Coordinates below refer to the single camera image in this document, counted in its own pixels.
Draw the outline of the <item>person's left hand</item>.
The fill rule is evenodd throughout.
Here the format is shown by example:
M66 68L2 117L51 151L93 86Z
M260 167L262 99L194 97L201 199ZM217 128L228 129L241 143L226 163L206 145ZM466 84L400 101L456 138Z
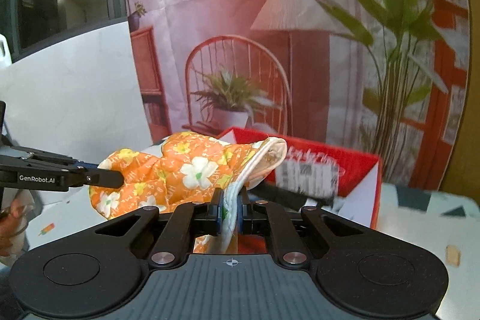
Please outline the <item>person's left hand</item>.
M19 255L24 248L27 205L19 199L10 204L10 212L1 219L1 256Z

